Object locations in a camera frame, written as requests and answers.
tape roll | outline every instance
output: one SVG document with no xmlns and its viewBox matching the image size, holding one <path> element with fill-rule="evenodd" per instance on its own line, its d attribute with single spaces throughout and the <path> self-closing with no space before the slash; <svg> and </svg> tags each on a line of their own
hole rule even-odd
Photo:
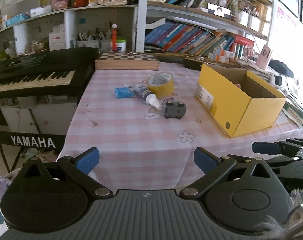
<svg viewBox="0 0 303 240">
<path fill-rule="evenodd" d="M 166 72 L 156 73 L 150 76 L 147 81 L 147 86 L 157 98 L 167 97 L 174 91 L 174 78 Z"/>
</svg>

open cardboard box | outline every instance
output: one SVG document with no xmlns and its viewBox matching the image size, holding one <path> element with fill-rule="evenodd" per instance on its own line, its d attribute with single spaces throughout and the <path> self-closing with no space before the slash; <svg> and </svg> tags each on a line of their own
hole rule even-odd
<svg viewBox="0 0 303 240">
<path fill-rule="evenodd" d="M 250 71 L 206 64 L 195 96 L 230 137 L 273 126 L 286 101 L 282 93 Z"/>
</svg>

gray toy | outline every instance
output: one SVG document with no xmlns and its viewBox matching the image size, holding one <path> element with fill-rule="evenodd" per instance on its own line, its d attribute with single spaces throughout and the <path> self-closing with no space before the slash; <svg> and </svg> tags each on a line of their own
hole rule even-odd
<svg viewBox="0 0 303 240">
<path fill-rule="evenodd" d="M 165 101 L 162 107 L 162 114 L 166 119 L 181 119 L 186 113 L 186 105 L 184 102 Z"/>
</svg>

ribbed gray surface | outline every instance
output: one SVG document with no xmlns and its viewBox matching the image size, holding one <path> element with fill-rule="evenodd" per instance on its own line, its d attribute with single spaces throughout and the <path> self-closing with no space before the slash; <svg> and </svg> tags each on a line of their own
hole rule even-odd
<svg viewBox="0 0 303 240">
<path fill-rule="evenodd" d="M 9 230 L 1 240 L 253 240 L 221 228 L 196 201 L 183 200 L 173 190 L 120 190 L 109 200 L 97 200 L 69 228 L 47 234 Z"/>
</svg>

table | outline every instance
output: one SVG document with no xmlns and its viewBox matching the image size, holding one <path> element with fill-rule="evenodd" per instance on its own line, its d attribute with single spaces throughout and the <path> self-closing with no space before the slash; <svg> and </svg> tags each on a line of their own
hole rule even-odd
<svg viewBox="0 0 303 240">
<path fill-rule="evenodd" d="M 251 151 L 254 141 L 303 137 L 303 130 L 290 121 L 230 138 L 194 97 L 199 71 L 173 63 L 161 63 L 160 71 L 174 77 L 177 88 L 171 98 L 186 103 L 181 120 L 165 119 L 138 97 L 115 98 L 115 88 L 145 83 L 156 71 L 97 70 L 78 105 L 59 158 L 76 157 L 97 147 L 100 163 L 90 176 L 101 184 L 112 190 L 165 189 L 186 186 L 204 175 L 194 164 L 196 147 L 218 157 L 254 157 L 262 156 Z"/>
</svg>

